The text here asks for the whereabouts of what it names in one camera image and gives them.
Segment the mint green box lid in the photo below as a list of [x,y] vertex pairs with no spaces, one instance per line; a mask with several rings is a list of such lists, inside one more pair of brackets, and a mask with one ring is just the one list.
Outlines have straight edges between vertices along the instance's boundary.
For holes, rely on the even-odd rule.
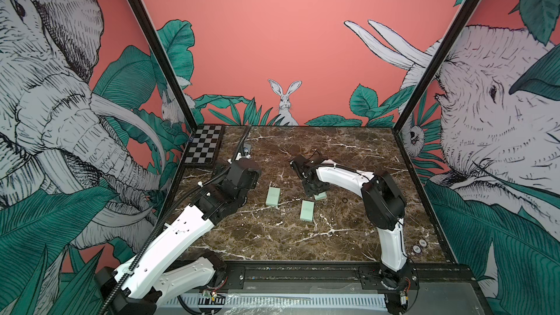
[[323,200],[323,199],[325,199],[325,198],[327,198],[326,192],[321,192],[321,193],[319,193],[319,194],[317,194],[317,195],[314,195],[314,199],[315,199],[316,201],[320,201],[320,200]]

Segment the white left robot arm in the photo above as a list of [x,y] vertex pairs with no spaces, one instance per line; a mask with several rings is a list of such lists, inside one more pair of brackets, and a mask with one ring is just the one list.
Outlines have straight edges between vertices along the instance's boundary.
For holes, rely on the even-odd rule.
[[225,283],[225,263],[214,252],[172,269],[172,264],[196,240],[246,204],[247,194],[261,175],[240,141],[225,167],[186,197],[190,203],[168,227],[157,223],[140,252],[118,268],[96,274],[103,305],[100,314],[155,314],[171,299],[203,286]]

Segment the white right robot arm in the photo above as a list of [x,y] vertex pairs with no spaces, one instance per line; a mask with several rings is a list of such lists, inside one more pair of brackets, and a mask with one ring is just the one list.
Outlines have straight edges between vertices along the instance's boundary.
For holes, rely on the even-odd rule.
[[395,273],[406,262],[403,227],[406,199],[387,171],[366,172],[351,169],[315,153],[290,161],[301,180],[305,194],[319,195],[335,185],[362,199],[367,218],[377,228],[382,248],[382,265]]

